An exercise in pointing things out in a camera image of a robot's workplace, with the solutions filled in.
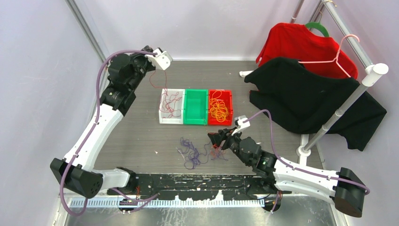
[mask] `gray floor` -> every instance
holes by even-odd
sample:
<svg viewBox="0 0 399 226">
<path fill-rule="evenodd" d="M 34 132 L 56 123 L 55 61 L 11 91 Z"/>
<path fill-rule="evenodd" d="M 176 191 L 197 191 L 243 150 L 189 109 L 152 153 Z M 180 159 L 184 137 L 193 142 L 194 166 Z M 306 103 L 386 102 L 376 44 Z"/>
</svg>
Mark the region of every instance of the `gray floor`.
<svg viewBox="0 0 399 226">
<path fill-rule="evenodd" d="M 249 91 L 253 84 L 244 83 L 239 71 L 253 70 L 252 61 L 174 61 L 166 70 L 170 89 L 229 89 L 232 91 L 234 117 L 253 115 L 259 109 L 249 102 Z M 184 167 L 184 160 L 177 152 L 180 137 L 188 138 L 201 152 L 209 143 L 208 132 L 217 132 L 217 126 L 166 125 L 159 124 L 158 107 L 161 89 L 153 88 L 147 76 L 136 91 L 137 99 L 126 117 L 114 129 L 96 161 L 99 170 L 122 166 L 137 173 L 251 173 L 231 152 L 225 155 L 228 161 L 209 160 L 194 170 Z M 155 86 L 163 86 L 164 73 L 156 72 L 152 77 Z M 297 161 L 296 148 L 300 135 L 290 133 L 276 123 L 273 124 L 274 142 L 279 155 Z M 251 121 L 242 137 L 252 137 L 261 142 L 263 150 L 271 152 L 268 118 L 259 115 Z M 321 168 L 317 150 L 308 158 L 308 166 Z"/>
</svg>

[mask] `green hanger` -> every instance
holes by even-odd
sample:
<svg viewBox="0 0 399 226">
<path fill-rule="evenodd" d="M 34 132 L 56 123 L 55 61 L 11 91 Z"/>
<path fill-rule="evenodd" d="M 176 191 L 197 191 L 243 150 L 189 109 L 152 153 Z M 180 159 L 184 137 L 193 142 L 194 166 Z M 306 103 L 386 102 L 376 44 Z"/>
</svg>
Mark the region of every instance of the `green hanger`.
<svg viewBox="0 0 399 226">
<path fill-rule="evenodd" d="M 305 27 L 310 29 L 310 28 L 314 28 L 316 30 L 318 30 L 319 32 L 321 32 L 322 35 L 324 35 L 324 37 L 330 37 L 330 35 L 328 34 L 327 29 L 321 25 L 320 23 L 317 22 L 309 22 L 307 24 L 305 24 Z"/>
</svg>

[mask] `black cloth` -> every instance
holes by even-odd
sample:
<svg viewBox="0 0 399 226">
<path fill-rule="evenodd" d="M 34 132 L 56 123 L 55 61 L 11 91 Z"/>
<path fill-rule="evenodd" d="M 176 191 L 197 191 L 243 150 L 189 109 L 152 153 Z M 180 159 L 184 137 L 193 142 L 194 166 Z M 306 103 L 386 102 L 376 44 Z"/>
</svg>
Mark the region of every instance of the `black cloth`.
<svg viewBox="0 0 399 226">
<path fill-rule="evenodd" d="M 353 78 L 333 79 L 307 71 L 298 60 L 274 58 L 244 80 L 256 85 L 249 101 L 267 109 L 273 121 L 297 134 L 316 133 L 359 86 Z M 346 138 L 349 149 L 363 151 L 386 110 L 365 92 L 328 133 Z"/>
</svg>

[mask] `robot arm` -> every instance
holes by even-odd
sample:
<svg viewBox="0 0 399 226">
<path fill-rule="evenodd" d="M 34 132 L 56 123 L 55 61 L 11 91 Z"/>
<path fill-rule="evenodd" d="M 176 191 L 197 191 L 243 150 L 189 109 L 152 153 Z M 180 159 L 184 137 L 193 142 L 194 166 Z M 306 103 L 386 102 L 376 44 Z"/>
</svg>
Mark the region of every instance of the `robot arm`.
<svg viewBox="0 0 399 226">
<path fill-rule="evenodd" d="M 365 190 L 332 179 L 339 177 L 363 185 L 350 169 L 341 168 L 339 172 L 316 169 L 300 166 L 282 157 L 278 158 L 275 154 L 262 150 L 251 137 L 240 138 L 242 131 L 249 127 L 249 122 L 245 122 L 246 120 L 245 116 L 240 116 L 235 119 L 236 127 L 221 129 L 218 133 L 208 133 L 208 136 L 213 145 L 221 146 L 222 150 L 231 149 L 246 166 L 252 167 L 252 171 L 262 177 L 262 187 L 265 192 L 290 191 L 310 195 L 334 204 L 342 213 L 361 217 Z M 316 174 L 324 175 L 326 178 L 315 176 Z"/>
<path fill-rule="evenodd" d="M 96 120 L 97 112 L 95 112 L 73 148 L 62 160 L 55 158 L 50 164 L 53 174 L 60 183 L 67 164 L 71 162 L 87 134 L 91 133 L 68 170 L 64 183 L 65 188 L 86 198 L 93 198 L 104 189 L 120 187 L 128 194 L 137 187 L 134 172 L 124 168 L 95 170 L 94 164 L 108 136 L 135 100 L 135 90 L 145 74 L 155 69 L 165 70 L 172 61 L 171 56 L 159 48 L 152 50 L 146 46 L 143 50 L 156 55 L 118 54 L 111 59 L 108 66 L 109 84 L 100 98 L 99 119 Z"/>
</svg>

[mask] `red shirt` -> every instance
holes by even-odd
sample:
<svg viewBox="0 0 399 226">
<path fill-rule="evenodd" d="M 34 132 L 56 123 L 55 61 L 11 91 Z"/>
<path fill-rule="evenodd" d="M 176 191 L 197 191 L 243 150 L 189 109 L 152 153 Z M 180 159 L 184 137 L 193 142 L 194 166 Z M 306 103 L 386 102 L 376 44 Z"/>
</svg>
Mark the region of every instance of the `red shirt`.
<svg viewBox="0 0 399 226">
<path fill-rule="evenodd" d="M 269 32 L 269 37 L 256 59 L 262 58 L 259 66 L 276 57 L 287 57 L 300 61 L 328 61 L 335 58 L 339 44 L 331 37 L 320 37 L 310 32 L 302 24 L 276 24 Z M 358 77 L 358 69 L 349 57 L 341 50 L 338 63 L 354 79 Z M 329 78 L 344 79 L 348 76 L 335 64 L 303 64 L 317 75 Z"/>
</svg>

